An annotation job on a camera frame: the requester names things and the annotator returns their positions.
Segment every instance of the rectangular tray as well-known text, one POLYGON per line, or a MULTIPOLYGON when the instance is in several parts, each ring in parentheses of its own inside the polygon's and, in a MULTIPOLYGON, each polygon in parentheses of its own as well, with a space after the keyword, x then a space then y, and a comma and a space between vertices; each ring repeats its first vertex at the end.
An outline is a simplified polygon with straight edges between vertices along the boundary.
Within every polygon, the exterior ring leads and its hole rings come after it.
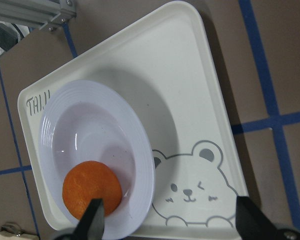
POLYGON ((77 79, 117 91, 140 118, 154 157, 161 160, 156 184, 169 187, 154 196, 158 204, 134 236, 240 239, 234 227, 234 198, 248 195, 247 187, 205 28, 192 5, 181 1, 163 5, 19 94, 18 111, 42 210, 56 230, 72 225, 43 179, 39 125, 50 96, 77 79), (168 171, 159 172, 162 168, 168 171), (205 202, 199 204, 203 194, 205 202), (172 197, 175 207, 167 205, 172 197), (192 205, 186 202, 191 198, 197 198, 192 205))

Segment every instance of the round orange object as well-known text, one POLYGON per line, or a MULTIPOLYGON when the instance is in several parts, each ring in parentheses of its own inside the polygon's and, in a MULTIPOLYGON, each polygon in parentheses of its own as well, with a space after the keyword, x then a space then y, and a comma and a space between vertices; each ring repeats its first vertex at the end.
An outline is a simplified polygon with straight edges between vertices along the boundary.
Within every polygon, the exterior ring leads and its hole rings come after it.
POLYGON ((85 161, 65 176, 62 198, 69 212, 80 220, 91 199, 103 199, 104 215, 108 216, 119 206, 122 190, 117 176, 107 165, 85 161))

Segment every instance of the plate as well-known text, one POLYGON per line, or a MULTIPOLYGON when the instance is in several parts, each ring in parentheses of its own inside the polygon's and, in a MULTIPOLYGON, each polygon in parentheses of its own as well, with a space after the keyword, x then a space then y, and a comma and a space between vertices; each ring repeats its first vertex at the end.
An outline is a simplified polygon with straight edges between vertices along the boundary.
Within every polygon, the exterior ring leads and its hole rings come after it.
POLYGON ((154 194, 153 154, 138 116, 118 93, 90 80, 65 84, 45 106, 38 142, 44 181, 73 225, 78 220, 62 199, 64 178, 90 160, 110 167, 122 188, 120 205, 105 218, 103 239, 122 239, 142 224, 154 194))

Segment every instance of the bolt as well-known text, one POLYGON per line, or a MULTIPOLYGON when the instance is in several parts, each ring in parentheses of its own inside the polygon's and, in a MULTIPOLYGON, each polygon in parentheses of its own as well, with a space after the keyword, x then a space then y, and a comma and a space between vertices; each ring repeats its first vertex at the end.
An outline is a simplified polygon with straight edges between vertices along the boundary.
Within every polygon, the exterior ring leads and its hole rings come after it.
POLYGON ((69 7, 72 7, 72 1, 71 0, 66 0, 66 4, 68 4, 69 7))
POLYGON ((297 239, 297 235, 294 232, 292 232, 292 231, 285 231, 283 233, 283 235, 288 240, 296 240, 297 239))

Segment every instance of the tiled table surface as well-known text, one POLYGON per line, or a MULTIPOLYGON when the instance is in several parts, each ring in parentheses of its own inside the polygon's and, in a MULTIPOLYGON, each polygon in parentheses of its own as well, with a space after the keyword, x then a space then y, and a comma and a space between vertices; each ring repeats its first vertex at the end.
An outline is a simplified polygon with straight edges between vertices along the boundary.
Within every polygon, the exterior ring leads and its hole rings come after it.
MULTIPOLYGON (((34 30, 0 58, 0 225, 18 223, 42 240, 54 231, 30 166, 20 91, 73 58, 65 33, 80 55, 166 2, 77 1, 68 30, 34 30)), ((188 2, 205 24, 249 194, 273 222, 300 227, 300 0, 188 2)))

